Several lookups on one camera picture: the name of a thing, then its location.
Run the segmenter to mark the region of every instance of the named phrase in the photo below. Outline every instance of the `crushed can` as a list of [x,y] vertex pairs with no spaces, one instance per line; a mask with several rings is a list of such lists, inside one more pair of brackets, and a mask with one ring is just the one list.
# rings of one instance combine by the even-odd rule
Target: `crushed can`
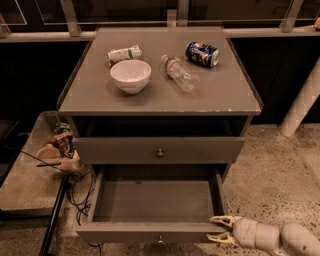
[[219,50],[211,45],[191,42],[187,45],[186,56],[190,61],[212,68],[218,64]]
[[130,48],[123,48],[118,50],[111,50],[108,52],[109,65],[123,61],[123,60],[140,60],[142,56],[142,50],[138,45]]

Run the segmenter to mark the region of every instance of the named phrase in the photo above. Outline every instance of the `white pipe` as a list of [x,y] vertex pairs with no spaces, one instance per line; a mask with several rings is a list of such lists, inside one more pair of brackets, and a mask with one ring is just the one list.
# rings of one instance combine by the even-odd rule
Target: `white pipe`
[[320,95],[320,58],[279,126],[281,133],[292,136]]

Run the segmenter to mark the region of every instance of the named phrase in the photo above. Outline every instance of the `speckled floor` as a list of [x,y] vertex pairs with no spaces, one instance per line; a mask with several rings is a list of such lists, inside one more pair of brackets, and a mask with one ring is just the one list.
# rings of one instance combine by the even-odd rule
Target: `speckled floor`
[[[275,225],[300,223],[320,238],[320,124],[304,124],[291,138],[275,125],[251,126],[237,162],[224,182],[229,213]],[[67,210],[64,215],[72,215]],[[56,255],[99,255],[61,217],[50,251]],[[0,222],[0,255],[38,255],[45,222]],[[105,244],[107,256],[267,255],[219,244]]]

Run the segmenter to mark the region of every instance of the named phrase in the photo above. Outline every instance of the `white bottle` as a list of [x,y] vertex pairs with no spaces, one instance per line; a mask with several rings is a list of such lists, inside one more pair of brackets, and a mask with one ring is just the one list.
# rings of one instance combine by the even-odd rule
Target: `white bottle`
[[200,82],[198,76],[191,73],[180,59],[168,55],[163,55],[161,59],[166,73],[176,81],[183,91],[190,93],[198,88]]

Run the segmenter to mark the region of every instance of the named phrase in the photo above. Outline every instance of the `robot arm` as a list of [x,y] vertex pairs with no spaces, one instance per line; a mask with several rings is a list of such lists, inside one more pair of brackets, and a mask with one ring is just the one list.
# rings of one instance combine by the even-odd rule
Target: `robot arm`
[[233,216],[215,216],[210,222],[231,228],[232,232],[208,235],[218,243],[238,244],[246,249],[258,249],[271,256],[319,256],[320,241],[305,227],[288,223],[278,228],[255,220]]

